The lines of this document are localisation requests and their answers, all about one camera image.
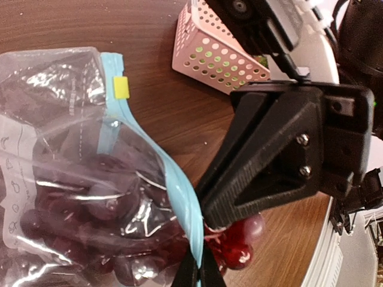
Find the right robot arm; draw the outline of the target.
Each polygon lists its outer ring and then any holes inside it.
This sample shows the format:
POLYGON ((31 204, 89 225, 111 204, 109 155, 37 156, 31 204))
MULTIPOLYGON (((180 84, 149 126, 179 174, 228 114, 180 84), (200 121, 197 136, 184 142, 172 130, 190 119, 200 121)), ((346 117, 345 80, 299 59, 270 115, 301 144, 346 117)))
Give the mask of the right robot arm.
POLYGON ((321 191, 345 216, 382 206, 382 171, 367 170, 382 136, 382 2, 346 5, 339 25, 313 1, 209 1, 240 46, 272 58, 287 80, 232 91, 235 112, 197 186, 202 215, 221 229, 321 191))

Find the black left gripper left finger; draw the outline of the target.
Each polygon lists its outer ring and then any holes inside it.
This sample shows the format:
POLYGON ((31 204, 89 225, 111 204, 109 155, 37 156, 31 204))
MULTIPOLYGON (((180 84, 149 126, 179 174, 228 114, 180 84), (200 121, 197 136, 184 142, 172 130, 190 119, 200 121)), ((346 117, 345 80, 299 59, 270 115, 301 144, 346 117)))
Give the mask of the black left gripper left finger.
POLYGON ((184 259, 181 261, 172 287, 197 287, 198 268, 190 249, 187 250, 184 259))

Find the clear zip top bag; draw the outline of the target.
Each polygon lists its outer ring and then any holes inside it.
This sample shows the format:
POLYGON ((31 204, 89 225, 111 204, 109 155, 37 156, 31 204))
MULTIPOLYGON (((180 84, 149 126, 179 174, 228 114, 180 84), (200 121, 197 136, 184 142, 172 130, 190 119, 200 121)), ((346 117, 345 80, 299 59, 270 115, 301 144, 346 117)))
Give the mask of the clear zip top bag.
POLYGON ((1 54, 2 286, 169 286, 201 266, 194 189, 123 73, 93 47, 1 54))

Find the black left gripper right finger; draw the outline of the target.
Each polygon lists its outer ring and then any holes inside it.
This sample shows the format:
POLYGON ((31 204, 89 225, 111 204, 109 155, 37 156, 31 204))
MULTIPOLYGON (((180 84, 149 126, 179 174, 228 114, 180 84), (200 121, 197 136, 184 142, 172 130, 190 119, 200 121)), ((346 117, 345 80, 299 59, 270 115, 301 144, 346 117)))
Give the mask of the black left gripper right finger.
POLYGON ((224 279, 207 243, 203 246, 202 265, 199 274, 202 287, 224 287, 224 279))

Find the dark red grape bunch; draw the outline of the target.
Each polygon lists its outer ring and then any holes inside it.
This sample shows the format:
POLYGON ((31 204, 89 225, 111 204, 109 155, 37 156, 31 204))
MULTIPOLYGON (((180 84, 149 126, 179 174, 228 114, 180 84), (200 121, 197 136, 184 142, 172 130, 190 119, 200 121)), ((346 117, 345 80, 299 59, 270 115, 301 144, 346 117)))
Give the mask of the dark red grape bunch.
POLYGON ((20 227, 56 262, 124 286, 169 282, 189 241, 177 221, 158 157, 98 154, 34 165, 38 196, 20 227))

